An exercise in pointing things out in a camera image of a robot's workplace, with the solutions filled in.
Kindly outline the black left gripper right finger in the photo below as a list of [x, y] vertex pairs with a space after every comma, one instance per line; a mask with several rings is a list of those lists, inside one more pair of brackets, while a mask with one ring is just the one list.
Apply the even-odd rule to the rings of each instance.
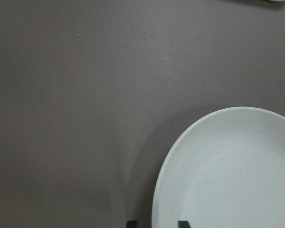
[[190, 223], [187, 220], [179, 220], [178, 228], [190, 228]]

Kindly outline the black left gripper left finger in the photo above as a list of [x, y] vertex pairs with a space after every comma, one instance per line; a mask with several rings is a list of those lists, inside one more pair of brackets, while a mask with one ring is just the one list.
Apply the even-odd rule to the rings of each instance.
[[126, 223], [126, 228], [137, 228], [138, 221], [137, 220], [129, 220]]

